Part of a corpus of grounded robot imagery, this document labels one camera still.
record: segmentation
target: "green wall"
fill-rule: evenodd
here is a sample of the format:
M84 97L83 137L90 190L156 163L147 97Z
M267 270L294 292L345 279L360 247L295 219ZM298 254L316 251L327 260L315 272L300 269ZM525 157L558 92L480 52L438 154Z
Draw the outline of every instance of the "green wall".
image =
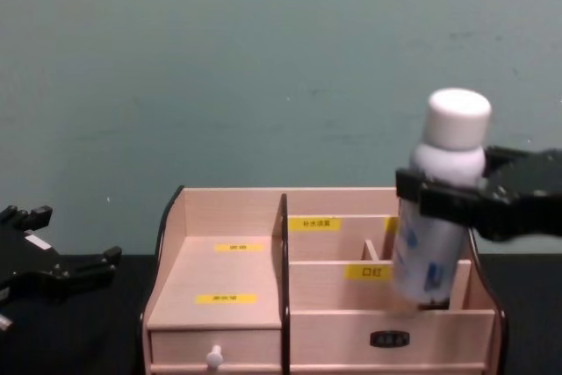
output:
M384 186L445 86L559 147L560 0L0 0L2 204L66 253L148 253L191 186ZM509 249L562 251L527 239Z

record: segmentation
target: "yellow label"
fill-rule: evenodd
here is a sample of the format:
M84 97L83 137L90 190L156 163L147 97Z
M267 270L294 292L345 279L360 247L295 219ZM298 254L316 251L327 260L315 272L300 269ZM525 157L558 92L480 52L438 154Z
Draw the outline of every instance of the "yellow label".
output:
M394 234L398 228L398 217L385 217L385 233Z
M221 245L214 245L215 252L259 251L262 249L263 249L263 245L261 243L237 243L237 244L224 243Z
M229 303L256 303L255 294L198 294L195 303L198 305L218 305Z
M349 263L345 266L345 278L348 280L381 280L392 278L390 265L369 265L366 263Z
M342 219L334 217L291 217L289 230L299 232L337 231L342 226Z

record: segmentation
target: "spray bottle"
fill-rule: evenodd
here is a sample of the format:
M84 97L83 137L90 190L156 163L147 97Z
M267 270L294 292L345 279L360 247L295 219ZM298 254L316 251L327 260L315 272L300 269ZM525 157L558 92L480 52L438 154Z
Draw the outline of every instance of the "spray bottle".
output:
M456 186L476 185L486 165L481 144L491 112L486 98L471 90L433 93L421 142L410 157L411 168ZM446 302L467 230L422 217L416 204L402 200L393 252L394 288L419 304Z

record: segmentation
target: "black table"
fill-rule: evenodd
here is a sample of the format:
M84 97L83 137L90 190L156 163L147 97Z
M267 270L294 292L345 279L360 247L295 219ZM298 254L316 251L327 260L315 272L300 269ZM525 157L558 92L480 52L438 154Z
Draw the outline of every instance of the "black table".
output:
M562 255L483 255L509 318L505 375L562 374ZM152 256L124 256L111 289L59 306L3 309L17 325L0 336L0 374L128 375Z

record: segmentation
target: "wooden organizer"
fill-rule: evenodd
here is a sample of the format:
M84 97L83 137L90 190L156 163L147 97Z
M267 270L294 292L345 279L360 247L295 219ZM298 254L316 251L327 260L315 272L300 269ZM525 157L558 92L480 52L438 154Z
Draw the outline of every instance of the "wooden organizer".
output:
M178 189L140 317L144 372L502 373L505 316L473 235L446 309L391 286L394 189ZM385 348L371 333L409 333Z

